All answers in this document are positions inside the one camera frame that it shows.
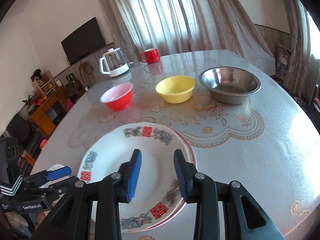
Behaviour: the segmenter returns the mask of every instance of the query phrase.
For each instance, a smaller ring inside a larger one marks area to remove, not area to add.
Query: red chinese character
[[[160,218],[164,213],[169,210],[165,205],[162,203],[157,204],[155,207],[151,208],[150,212],[155,217],[155,219]]]
[[[91,180],[91,172],[90,171],[81,171],[80,173],[81,180]]]
[[[144,137],[150,137],[152,132],[152,127],[150,126],[144,126],[142,128],[142,136]]]

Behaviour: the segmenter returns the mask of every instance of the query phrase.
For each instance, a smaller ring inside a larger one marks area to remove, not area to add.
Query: screw
[[[240,182],[239,181],[233,181],[232,183],[231,183],[231,185],[233,186],[233,187],[235,187],[235,188],[239,188],[240,186],[241,186],[241,184],[240,184]]]
[[[111,174],[111,178],[113,179],[119,179],[121,177],[121,174],[119,172],[114,172]]]
[[[82,180],[78,180],[76,183],[75,183],[75,186],[76,187],[83,187],[84,185],[84,182]]]
[[[197,179],[204,179],[204,174],[201,172],[196,173],[196,178]]]

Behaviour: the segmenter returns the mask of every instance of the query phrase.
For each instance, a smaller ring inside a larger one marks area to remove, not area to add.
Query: yellow bowl
[[[187,101],[192,96],[196,86],[194,78],[189,76],[173,76],[161,80],[156,85],[156,92],[164,101],[178,104]]]

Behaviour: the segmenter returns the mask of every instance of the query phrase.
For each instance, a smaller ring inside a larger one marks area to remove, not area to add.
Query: stainless steel bowl
[[[199,81],[214,99],[229,105],[242,104],[261,88],[255,75],[236,67],[209,68],[200,74]]]

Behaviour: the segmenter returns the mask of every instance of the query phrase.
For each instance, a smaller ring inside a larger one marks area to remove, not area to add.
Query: television
[[[62,42],[62,47],[72,65],[106,45],[96,18],[83,24]]]

